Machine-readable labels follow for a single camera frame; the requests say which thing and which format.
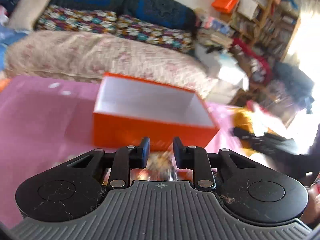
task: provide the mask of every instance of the pink tablecloth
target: pink tablecloth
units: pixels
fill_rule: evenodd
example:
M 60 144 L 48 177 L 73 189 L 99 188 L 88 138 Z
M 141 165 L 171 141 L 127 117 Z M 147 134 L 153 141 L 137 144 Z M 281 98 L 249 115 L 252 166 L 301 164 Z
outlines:
M 18 76 L 0 93 L 0 221 L 7 227 L 22 220 L 14 199 L 20 183 L 94 147 L 92 111 L 98 88 L 97 84 Z M 240 151 L 239 140 L 228 132 L 232 113 L 225 106 L 208 106 L 221 129 L 207 150 Z

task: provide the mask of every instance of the open box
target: open box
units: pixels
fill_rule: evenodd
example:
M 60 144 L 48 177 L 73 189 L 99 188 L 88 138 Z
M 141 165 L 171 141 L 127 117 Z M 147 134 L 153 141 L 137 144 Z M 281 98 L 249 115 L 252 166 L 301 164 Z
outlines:
M 93 112 L 93 142 L 99 147 L 139 145 L 166 151 L 175 136 L 184 145 L 206 147 L 218 132 L 204 102 L 192 90 L 106 74 Z

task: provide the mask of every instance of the beige floral cover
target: beige floral cover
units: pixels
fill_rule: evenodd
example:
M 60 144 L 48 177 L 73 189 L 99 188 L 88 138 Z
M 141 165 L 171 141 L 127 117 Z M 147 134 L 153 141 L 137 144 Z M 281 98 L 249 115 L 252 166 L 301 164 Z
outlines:
M 10 46 L 5 61 L 8 77 L 99 82 L 108 71 L 190 88 L 203 98 L 217 82 L 188 55 L 111 34 L 34 32 Z

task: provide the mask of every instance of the metal pin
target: metal pin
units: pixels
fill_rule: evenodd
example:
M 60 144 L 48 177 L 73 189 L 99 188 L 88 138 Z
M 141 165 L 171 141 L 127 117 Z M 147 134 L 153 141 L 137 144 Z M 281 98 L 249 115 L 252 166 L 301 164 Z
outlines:
M 122 179 L 115 179 L 110 182 L 111 187 L 123 187 L 125 182 Z
M 207 180 L 207 179 L 203 179 L 203 180 L 199 180 L 198 181 L 198 185 L 200 187 L 212 187 L 213 186 L 213 182 L 211 180 Z

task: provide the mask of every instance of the triangular cutout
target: triangular cutout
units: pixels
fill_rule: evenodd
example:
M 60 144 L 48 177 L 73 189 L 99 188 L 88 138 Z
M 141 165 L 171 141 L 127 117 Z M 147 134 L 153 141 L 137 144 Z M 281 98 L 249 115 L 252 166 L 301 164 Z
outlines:
M 237 166 L 238 169 L 247 169 L 247 168 L 255 168 L 256 167 L 254 164 L 242 159 L 241 157 L 239 157 L 237 155 L 230 154 L 229 157 L 235 163 L 235 165 Z
M 68 167 L 84 169 L 88 166 L 89 162 L 92 160 L 93 154 L 84 156 L 83 158 L 70 163 Z

